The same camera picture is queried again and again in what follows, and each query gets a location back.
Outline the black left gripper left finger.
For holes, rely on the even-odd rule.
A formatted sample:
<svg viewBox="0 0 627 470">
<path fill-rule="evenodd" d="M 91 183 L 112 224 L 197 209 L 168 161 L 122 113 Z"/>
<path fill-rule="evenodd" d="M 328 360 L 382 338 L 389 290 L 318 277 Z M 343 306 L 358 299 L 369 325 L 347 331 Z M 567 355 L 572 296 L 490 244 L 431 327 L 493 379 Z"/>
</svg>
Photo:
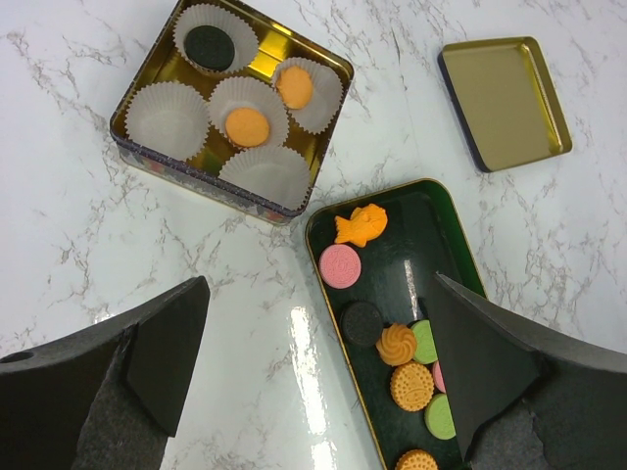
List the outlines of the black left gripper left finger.
<svg viewBox="0 0 627 470">
<path fill-rule="evenodd" d="M 158 469 L 177 428 L 210 288 L 191 278 L 1 359 L 4 469 Z"/>
</svg>

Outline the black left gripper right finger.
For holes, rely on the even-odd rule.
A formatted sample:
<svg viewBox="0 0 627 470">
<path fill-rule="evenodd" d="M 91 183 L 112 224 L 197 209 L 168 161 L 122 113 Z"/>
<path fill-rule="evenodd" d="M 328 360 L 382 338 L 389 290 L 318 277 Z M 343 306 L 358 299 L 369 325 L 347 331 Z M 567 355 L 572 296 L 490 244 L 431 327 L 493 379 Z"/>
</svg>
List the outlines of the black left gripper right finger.
<svg viewBox="0 0 627 470">
<path fill-rule="evenodd" d="M 623 469 L 626 355 L 571 338 L 434 275 L 427 297 L 474 469 Z"/>
</svg>

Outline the black sandwich cookie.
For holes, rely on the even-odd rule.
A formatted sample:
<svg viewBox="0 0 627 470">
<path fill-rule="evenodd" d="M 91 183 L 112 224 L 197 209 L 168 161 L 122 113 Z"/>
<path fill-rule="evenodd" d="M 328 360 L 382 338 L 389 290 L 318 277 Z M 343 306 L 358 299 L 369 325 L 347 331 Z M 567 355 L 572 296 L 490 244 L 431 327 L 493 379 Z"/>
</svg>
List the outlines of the black sandwich cookie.
<svg viewBox="0 0 627 470">
<path fill-rule="evenodd" d="M 350 303 L 342 312 L 340 329 L 348 343 L 369 348 L 381 337 L 384 323 L 378 308 L 364 301 Z"/>
<path fill-rule="evenodd" d="M 193 63 L 210 71 L 226 71 L 235 57 L 230 36 L 212 25 L 192 28 L 186 34 L 183 45 L 184 52 Z"/>
</svg>

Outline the orange round cookie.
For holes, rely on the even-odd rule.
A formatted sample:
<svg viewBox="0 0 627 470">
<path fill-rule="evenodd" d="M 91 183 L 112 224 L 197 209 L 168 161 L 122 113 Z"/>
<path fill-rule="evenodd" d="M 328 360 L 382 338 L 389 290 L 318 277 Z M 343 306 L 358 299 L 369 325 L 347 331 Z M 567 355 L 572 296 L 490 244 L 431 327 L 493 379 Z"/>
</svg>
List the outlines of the orange round cookie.
<svg viewBox="0 0 627 470">
<path fill-rule="evenodd" d="M 270 134 L 267 118 L 253 108 L 234 109 L 226 117 L 224 127 L 228 139 L 244 148 L 263 145 Z"/>
</svg>

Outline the gold tin lid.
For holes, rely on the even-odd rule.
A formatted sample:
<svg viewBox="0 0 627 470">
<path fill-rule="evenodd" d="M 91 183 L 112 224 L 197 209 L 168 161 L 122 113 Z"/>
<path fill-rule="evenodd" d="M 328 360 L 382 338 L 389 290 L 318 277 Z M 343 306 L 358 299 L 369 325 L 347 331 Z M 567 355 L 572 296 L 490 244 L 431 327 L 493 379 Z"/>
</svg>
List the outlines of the gold tin lid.
<svg viewBox="0 0 627 470">
<path fill-rule="evenodd" d="M 534 37 L 447 44 L 438 66 L 481 171 L 528 165 L 572 150 L 549 68 Z"/>
</svg>

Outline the square cookie tin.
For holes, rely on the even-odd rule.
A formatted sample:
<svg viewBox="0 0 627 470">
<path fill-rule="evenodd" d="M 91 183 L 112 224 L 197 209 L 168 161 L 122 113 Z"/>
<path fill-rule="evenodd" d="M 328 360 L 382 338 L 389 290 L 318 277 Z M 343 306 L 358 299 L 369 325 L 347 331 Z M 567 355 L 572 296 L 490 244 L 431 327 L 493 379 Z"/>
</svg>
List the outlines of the square cookie tin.
<svg viewBox="0 0 627 470">
<path fill-rule="evenodd" d="M 274 224 L 306 208 L 352 65 L 240 1 L 180 1 L 110 120 L 122 159 Z"/>
</svg>

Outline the orange scalloped cookie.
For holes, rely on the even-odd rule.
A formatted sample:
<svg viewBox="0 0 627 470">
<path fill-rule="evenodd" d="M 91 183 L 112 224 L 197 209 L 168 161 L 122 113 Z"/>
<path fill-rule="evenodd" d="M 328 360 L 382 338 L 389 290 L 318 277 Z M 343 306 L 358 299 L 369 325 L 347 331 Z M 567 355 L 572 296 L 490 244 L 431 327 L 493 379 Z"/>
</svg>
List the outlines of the orange scalloped cookie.
<svg viewBox="0 0 627 470">
<path fill-rule="evenodd" d="M 314 92 L 309 73 L 298 66 L 282 70 L 275 87 L 285 106 L 291 110 L 303 109 L 310 102 Z"/>
</svg>

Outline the green sandwich cookie lower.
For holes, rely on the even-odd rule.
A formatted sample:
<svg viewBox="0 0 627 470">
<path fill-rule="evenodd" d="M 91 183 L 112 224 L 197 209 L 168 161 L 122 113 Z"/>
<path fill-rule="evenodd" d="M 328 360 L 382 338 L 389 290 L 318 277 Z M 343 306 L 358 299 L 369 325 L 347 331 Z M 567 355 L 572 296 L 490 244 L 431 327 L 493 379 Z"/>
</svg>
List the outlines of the green sandwich cookie lower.
<svg viewBox="0 0 627 470">
<path fill-rule="evenodd" d="M 436 394 L 424 411 L 424 422 L 436 439 L 447 441 L 456 436 L 456 428 L 446 394 Z"/>
</svg>

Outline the green sandwich cookie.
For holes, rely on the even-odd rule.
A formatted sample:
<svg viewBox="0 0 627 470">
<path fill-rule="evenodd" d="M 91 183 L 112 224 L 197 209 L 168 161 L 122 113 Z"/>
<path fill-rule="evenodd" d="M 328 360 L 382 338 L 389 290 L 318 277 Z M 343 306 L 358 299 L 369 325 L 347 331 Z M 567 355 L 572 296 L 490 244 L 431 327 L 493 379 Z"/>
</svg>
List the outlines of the green sandwich cookie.
<svg viewBox="0 0 627 470">
<path fill-rule="evenodd" d="M 410 330 L 412 331 L 416 341 L 416 349 L 413 354 L 413 359 L 423 365 L 428 365 L 437 361 L 438 355 L 430 321 L 428 319 L 416 321 L 413 323 Z"/>
<path fill-rule="evenodd" d="M 447 441 L 456 436 L 456 428 L 446 394 L 436 394 L 424 411 L 424 422 L 436 439 Z"/>
</svg>

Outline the pink sandwich cookie lower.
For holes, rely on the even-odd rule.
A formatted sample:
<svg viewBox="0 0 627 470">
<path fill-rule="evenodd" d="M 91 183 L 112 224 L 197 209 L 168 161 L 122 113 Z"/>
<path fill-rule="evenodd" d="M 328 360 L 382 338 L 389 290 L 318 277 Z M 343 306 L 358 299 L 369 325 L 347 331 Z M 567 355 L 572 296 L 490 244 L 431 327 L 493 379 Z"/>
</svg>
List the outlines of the pink sandwich cookie lower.
<svg viewBox="0 0 627 470">
<path fill-rule="evenodd" d="M 431 373 L 434 381 L 435 388 L 442 394 L 446 393 L 445 381 L 443 378 L 440 361 L 436 360 L 431 367 Z"/>
</svg>

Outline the pink sandwich cookie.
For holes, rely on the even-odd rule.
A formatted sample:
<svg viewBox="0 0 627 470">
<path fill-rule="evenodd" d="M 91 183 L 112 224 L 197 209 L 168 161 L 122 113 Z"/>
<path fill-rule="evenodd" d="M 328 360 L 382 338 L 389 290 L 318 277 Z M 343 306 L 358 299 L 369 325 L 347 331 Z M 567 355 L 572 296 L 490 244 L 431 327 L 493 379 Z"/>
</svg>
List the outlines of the pink sandwich cookie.
<svg viewBox="0 0 627 470">
<path fill-rule="evenodd" d="M 334 289 L 347 289 L 359 280 L 362 263 L 353 248 L 343 244 L 334 244 L 321 253 L 318 270 L 322 280 L 328 286 Z"/>
<path fill-rule="evenodd" d="M 431 373 L 434 381 L 435 388 L 442 394 L 446 393 L 445 381 L 443 378 L 440 361 L 436 360 L 431 367 Z"/>
</svg>

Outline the green sandwich cookie upper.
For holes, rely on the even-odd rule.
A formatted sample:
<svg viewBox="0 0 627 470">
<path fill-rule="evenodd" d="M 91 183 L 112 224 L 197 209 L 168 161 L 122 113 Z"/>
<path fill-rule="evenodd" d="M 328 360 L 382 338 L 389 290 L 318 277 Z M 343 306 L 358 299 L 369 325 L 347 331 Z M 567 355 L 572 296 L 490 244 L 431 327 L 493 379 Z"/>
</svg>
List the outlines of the green sandwich cookie upper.
<svg viewBox="0 0 627 470">
<path fill-rule="evenodd" d="M 428 365 L 437 361 L 438 355 L 430 321 L 428 319 L 416 321 L 413 323 L 410 330 L 412 331 L 416 341 L 416 349 L 413 354 L 413 359 L 423 365 Z"/>
</svg>

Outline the orange dotted biscuit middle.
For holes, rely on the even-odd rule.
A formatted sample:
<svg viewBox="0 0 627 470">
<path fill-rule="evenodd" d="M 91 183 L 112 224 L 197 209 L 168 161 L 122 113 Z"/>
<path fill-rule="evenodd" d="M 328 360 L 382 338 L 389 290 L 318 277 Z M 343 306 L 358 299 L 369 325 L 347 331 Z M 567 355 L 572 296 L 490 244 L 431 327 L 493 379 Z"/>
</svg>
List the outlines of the orange dotted biscuit middle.
<svg viewBox="0 0 627 470">
<path fill-rule="evenodd" d="M 390 380 L 393 401 L 400 409 L 408 412 L 425 408 L 433 397 L 434 388 L 431 372 L 418 362 L 396 367 Z"/>
</svg>

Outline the orange dotted biscuit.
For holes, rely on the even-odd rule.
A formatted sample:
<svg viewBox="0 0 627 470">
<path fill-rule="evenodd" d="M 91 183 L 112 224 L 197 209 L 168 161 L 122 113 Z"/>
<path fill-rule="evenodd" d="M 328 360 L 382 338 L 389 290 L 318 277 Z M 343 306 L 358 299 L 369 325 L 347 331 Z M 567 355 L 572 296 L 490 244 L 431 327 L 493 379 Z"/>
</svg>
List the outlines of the orange dotted biscuit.
<svg viewBox="0 0 627 470">
<path fill-rule="evenodd" d="M 433 397 L 434 388 L 431 372 L 418 362 L 396 367 L 390 380 L 393 401 L 400 409 L 408 412 L 425 408 Z"/>
<path fill-rule="evenodd" d="M 426 450 L 412 449 L 397 461 L 395 470 L 438 470 L 436 459 Z"/>
</svg>

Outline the orange dotted biscuit bottom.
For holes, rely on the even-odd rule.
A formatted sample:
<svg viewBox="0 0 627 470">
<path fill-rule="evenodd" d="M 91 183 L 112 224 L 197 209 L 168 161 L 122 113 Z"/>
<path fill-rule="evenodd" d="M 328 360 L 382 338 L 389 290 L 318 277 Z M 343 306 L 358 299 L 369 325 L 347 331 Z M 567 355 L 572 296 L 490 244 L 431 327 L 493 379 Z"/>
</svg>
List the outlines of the orange dotted biscuit bottom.
<svg viewBox="0 0 627 470">
<path fill-rule="evenodd" d="M 426 450 L 412 449 L 397 461 L 395 470 L 438 470 L 436 459 Z"/>
</svg>

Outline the orange swirl cookie left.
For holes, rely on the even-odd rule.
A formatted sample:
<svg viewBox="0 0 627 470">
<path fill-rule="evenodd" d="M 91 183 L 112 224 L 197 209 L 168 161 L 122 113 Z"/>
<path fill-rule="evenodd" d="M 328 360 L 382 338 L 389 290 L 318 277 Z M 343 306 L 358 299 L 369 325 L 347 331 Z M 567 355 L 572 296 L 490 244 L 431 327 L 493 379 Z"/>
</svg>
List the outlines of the orange swirl cookie left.
<svg viewBox="0 0 627 470">
<path fill-rule="evenodd" d="M 417 341 L 407 325 L 393 323 L 383 329 L 375 346 L 384 363 L 390 366 L 400 366 L 413 359 Z"/>
</svg>

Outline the black rectangular tray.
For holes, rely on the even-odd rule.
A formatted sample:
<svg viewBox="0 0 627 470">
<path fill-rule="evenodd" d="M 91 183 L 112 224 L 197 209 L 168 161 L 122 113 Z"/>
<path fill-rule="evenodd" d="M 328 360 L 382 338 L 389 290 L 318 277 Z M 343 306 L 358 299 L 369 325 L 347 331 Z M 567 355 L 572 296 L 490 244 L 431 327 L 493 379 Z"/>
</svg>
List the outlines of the black rectangular tray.
<svg viewBox="0 0 627 470">
<path fill-rule="evenodd" d="M 388 224 L 380 237 L 358 251 L 360 278 L 347 289 L 326 283 L 320 287 L 376 445 L 374 466 L 393 469 L 405 452 L 422 448 L 442 469 L 466 469 L 469 465 L 456 440 L 436 439 L 427 430 L 422 412 L 405 412 L 394 403 L 389 387 L 393 369 L 376 348 L 350 343 L 341 328 L 344 310 L 358 301 L 374 305 L 385 324 L 411 325 L 426 317 L 434 309 L 429 284 L 437 272 L 478 295 L 484 293 L 453 199 L 440 182 L 419 179 L 324 207 L 310 217 L 305 231 L 313 263 L 334 242 L 336 217 L 348 217 L 369 204 L 386 211 Z"/>
</svg>

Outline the pink sandwich cookie top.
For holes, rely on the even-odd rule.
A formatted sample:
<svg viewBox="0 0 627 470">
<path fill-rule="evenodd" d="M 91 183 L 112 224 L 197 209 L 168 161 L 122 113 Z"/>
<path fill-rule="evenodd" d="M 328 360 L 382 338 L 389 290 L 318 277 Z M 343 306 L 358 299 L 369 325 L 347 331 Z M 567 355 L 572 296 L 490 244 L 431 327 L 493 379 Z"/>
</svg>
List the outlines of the pink sandwich cookie top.
<svg viewBox="0 0 627 470">
<path fill-rule="evenodd" d="M 322 280 L 328 286 L 334 289 L 347 289 L 359 280 L 362 263 L 353 248 L 343 244 L 334 244 L 321 253 L 318 270 Z"/>
</svg>

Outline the orange fish cookie top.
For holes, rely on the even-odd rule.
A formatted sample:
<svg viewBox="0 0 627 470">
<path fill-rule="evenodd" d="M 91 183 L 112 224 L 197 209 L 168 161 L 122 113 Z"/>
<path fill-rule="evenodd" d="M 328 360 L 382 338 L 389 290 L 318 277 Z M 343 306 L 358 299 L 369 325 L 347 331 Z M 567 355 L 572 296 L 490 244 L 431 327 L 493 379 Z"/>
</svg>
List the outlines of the orange fish cookie top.
<svg viewBox="0 0 627 470">
<path fill-rule="evenodd" d="M 378 238 L 388 223 L 386 211 L 375 205 L 355 208 L 349 218 L 334 217 L 336 227 L 335 244 L 350 243 L 364 248 L 369 241 Z"/>
</svg>

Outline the white paper cup bottom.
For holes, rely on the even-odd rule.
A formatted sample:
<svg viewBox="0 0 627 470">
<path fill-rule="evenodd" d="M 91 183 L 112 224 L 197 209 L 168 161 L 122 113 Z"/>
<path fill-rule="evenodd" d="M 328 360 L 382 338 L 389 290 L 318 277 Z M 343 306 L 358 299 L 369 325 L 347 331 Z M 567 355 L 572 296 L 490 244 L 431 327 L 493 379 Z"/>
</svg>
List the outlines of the white paper cup bottom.
<svg viewBox="0 0 627 470">
<path fill-rule="evenodd" d="M 310 191 L 306 160 L 283 146 L 241 151 L 223 165 L 218 177 L 292 211 L 303 205 Z"/>
</svg>

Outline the white paper cup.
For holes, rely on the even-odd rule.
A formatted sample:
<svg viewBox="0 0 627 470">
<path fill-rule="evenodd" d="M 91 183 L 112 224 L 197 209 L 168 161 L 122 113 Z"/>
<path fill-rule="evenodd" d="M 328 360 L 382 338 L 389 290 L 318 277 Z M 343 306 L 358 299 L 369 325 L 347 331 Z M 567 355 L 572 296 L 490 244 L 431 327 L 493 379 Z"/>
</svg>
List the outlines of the white paper cup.
<svg viewBox="0 0 627 470">
<path fill-rule="evenodd" d="M 278 94 L 252 77 L 220 81 L 209 102 L 211 124 L 238 148 L 280 146 L 289 133 L 287 112 Z"/>
<path fill-rule="evenodd" d="M 173 42 L 189 65 L 213 74 L 240 72 L 254 62 L 259 48 L 248 23 L 211 4 L 186 8 L 175 20 Z"/>
<path fill-rule="evenodd" d="M 283 146 L 241 151 L 223 165 L 218 177 L 292 211 L 303 205 L 310 191 L 306 160 Z"/>
<path fill-rule="evenodd" d="M 192 86 L 147 85 L 132 97 L 124 118 L 130 140 L 178 161 L 195 157 L 210 130 L 208 105 Z"/>
<path fill-rule="evenodd" d="M 343 84 L 330 67 L 306 58 L 295 57 L 282 61 L 275 68 L 271 82 L 277 93 L 276 80 L 282 70 L 291 66 L 298 66 L 309 73 L 313 82 L 313 96 L 301 110 L 291 110 L 283 104 L 301 128 L 311 134 L 319 134 L 328 127 L 339 110 L 344 91 Z"/>
</svg>

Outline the white paper cup left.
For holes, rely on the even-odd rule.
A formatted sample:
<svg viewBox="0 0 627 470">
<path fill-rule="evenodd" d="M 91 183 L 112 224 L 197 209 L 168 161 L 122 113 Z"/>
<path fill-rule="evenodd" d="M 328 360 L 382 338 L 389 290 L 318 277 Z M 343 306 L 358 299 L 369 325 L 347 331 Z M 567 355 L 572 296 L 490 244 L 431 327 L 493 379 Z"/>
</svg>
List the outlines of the white paper cup left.
<svg viewBox="0 0 627 470">
<path fill-rule="evenodd" d="M 124 118 L 130 140 L 178 161 L 195 157 L 210 130 L 208 105 L 192 86 L 147 85 L 132 97 Z"/>
</svg>

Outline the white paper cup centre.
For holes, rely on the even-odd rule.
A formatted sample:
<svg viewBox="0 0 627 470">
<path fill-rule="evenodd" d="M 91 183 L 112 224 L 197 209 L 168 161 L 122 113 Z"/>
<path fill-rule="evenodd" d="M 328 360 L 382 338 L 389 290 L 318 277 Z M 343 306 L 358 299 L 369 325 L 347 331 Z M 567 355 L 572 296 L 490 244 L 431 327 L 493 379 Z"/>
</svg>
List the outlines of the white paper cup centre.
<svg viewBox="0 0 627 470">
<path fill-rule="evenodd" d="M 280 146 L 289 133 L 287 112 L 278 94 L 252 77 L 220 81 L 209 102 L 211 124 L 238 148 Z"/>
</svg>

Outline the white paper cup right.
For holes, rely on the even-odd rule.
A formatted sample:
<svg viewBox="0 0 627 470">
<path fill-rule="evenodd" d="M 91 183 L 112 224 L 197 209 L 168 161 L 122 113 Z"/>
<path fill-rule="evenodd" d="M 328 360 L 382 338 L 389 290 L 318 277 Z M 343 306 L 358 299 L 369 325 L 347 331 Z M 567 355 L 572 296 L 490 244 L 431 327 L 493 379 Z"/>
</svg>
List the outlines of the white paper cup right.
<svg viewBox="0 0 627 470">
<path fill-rule="evenodd" d="M 276 80 L 282 70 L 291 66 L 298 66 L 309 73 L 313 82 L 313 96 L 301 110 L 291 110 L 283 104 L 301 128 L 311 134 L 319 134 L 328 127 L 339 110 L 344 91 L 343 84 L 330 67 L 306 58 L 295 57 L 282 61 L 275 68 L 271 82 L 277 93 Z"/>
</svg>

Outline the white paper cup top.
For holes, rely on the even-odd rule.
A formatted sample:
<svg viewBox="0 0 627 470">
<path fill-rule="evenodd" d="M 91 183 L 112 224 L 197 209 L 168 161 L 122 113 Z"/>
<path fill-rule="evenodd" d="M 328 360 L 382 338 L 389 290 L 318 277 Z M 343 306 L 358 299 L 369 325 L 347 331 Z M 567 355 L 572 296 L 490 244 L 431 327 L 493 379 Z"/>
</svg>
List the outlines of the white paper cup top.
<svg viewBox="0 0 627 470">
<path fill-rule="evenodd" d="M 173 42 L 189 65 L 213 74 L 240 72 L 254 62 L 259 48 L 248 23 L 211 4 L 186 8 L 175 20 Z"/>
</svg>

